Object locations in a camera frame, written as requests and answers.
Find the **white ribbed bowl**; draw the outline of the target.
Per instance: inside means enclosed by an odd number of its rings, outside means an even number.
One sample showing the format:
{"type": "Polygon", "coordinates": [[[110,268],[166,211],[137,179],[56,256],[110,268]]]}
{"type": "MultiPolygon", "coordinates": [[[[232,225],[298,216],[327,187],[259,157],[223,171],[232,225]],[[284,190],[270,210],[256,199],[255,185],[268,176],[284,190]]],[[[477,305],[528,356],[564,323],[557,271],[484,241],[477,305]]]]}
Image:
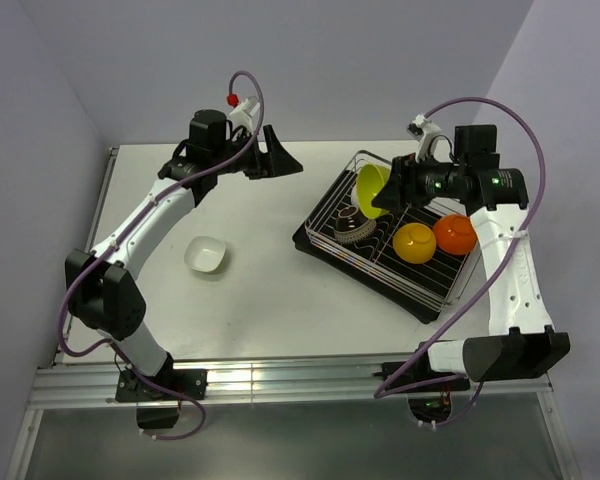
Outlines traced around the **white ribbed bowl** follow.
{"type": "Polygon", "coordinates": [[[353,206],[355,206],[355,207],[359,207],[359,206],[360,206],[360,204],[359,204],[359,198],[358,198],[358,195],[357,195],[357,189],[356,189],[356,187],[353,187],[353,188],[351,189],[351,192],[350,192],[350,199],[351,199],[351,204],[352,204],[353,206]]]}

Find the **orange round bowl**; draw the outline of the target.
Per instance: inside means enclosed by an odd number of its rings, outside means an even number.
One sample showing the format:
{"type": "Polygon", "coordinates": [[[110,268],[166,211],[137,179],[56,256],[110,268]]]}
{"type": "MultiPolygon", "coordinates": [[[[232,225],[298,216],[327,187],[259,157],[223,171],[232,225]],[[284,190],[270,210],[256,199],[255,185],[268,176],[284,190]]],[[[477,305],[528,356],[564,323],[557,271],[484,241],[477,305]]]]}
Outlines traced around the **orange round bowl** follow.
{"type": "Polygon", "coordinates": [[[408,223],[393,235],[392,246],[397,256],[409,264],[424,264],[435,254],[437,242],[433,231],[421,223],[408,223]]]}

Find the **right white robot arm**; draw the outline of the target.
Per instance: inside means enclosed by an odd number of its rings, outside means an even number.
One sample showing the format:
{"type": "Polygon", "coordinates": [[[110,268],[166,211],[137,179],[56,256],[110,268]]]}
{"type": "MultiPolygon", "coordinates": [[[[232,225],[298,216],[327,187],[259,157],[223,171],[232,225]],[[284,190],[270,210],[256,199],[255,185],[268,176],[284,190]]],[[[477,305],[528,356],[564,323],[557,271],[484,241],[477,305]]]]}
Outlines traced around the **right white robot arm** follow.
{"type": "Polygon", "coordinates": [[[543,303],[532,256],[528,225],[538,206],[529,201],[518,169],[503,169],[493,125],[458,128],[458,145],[448,163],[437,161],[432,145],[440,128],[419,115],[409,126],[418,140],[415,153],[396,157],[385,186],[373,199],[390,211],[424,207],[436,198],[464,206],[476,232],[486,283],[441,327],[447,331],[478,299],[489,299],[488,335],[442,340],[434,334],[381,385],[413,373],[416,387],[437,388],[444,381],[474,382],[535,379],[570,350],[567,333],[558,332],[543,303]]]}

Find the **white bowl orange outside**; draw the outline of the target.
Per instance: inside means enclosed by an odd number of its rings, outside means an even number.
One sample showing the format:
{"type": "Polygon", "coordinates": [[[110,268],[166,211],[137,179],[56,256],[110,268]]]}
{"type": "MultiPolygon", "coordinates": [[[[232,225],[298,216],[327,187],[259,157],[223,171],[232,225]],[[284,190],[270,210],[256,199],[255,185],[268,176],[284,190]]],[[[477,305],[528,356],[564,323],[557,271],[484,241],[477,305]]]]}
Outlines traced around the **white bowl orange outside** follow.
{"type": "Polygon", "coordinates": [[[437,247],[451,255],[467,255],[477,243],[476,232],[467,216],[451,214],[436,221],[432,231],[437,247]]]}

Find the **white square bowl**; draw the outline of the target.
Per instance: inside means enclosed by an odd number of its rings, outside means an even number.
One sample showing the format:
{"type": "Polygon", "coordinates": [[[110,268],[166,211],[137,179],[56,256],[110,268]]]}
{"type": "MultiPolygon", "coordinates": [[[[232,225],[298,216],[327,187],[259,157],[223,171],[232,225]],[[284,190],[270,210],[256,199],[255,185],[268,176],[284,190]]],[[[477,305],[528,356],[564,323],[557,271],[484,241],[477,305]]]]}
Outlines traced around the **white square bowl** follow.
{"type": "Polygon", "coordinates": [[[211,273],[220,267],[226,251],[223,241],[210,236],[197,236],[186,247],[183,260],[193,271],[211,273]]]}

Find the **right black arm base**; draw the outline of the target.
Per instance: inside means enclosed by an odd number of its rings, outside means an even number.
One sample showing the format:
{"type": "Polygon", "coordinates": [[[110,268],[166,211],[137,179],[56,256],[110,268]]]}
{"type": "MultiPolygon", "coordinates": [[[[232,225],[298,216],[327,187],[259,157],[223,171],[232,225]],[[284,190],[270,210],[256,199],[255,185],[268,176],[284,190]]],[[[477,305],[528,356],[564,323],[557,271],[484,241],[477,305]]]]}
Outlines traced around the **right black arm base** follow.
{"type": "Polygon", "coordinates": [[[427,354],[424,354],[414,366],[397,377],[388,386],[388,389],[400,389],[414,383],[420,383],[420,386],[403,393],[405,395],[424,394],[424,397],[408,399],[409,411],[416,421],[431,425],[438,425],[452,419],[451,394],[456,391],[468,391],[471,386],[466,376],[432,370],[427,354]]]}

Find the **green round bowl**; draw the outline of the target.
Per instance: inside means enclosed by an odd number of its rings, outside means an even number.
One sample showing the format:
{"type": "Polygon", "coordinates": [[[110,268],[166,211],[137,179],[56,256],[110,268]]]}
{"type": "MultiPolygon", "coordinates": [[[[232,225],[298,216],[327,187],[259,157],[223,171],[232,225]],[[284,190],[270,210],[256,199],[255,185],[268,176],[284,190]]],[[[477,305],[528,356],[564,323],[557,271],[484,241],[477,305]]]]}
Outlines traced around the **green round bowl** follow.
{"type": "Polygon", "coordinates": [[[377,219],[387,210],[374,207],[372,202],[384,188],[390,176],[390,170],[374,163],[364,165],[356,179],[356,195],[360,211],[369,219],[377,219]]]}

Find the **brown patterned bowl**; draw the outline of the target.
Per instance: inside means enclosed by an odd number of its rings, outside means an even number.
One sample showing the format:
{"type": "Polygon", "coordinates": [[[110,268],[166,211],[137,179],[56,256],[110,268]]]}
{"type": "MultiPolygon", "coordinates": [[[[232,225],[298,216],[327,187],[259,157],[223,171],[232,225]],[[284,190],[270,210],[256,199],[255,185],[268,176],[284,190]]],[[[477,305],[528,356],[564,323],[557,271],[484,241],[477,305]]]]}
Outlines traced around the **brown patterned bowl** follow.
{"type": "Polygon", "coordinates": [[[358,207],[341,209],[336,217],[334,238],[339,244],[352,244],[369,237],[376,229],[376,221],[367,218],[358,207]]]}

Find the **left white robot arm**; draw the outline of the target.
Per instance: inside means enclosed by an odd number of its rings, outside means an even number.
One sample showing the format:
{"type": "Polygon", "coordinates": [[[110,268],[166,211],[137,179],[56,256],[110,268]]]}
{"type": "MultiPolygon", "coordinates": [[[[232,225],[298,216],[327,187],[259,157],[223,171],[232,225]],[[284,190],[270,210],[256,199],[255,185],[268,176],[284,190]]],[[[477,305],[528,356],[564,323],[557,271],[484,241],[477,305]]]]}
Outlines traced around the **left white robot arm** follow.
{"type": "Polygon", "coordinates": [[[146,302],[136,280],[169,231],[215,188],[219,176],[241,172],[250,180],[302,172],[270,125],[238,125],[217,110],[199,110],[189,134],[161,167],[149,193],[129,217],[90,251],[65,260],[63,312],[96,331],[130,364],[139,388],[163,399],[176,387],[171,354],[144,322],[146,302]]]}

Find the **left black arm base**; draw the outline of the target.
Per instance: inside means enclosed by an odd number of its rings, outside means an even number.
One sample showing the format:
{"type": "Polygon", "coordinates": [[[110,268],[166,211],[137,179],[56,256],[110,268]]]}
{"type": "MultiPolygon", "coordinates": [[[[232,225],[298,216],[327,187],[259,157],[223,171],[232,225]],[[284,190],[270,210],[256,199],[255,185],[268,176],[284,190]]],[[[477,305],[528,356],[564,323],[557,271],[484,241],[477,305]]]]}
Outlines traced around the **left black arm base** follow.
{"type": "Polygon", "coordinates": [[[141,380],[132,370],[119,374],[114,400],[136,405],[136,423],[145,430],[172,429],[179,420],[184,396],[203,400],[207,387],[205,369],[176,369],[164,378],[141,380]]]}

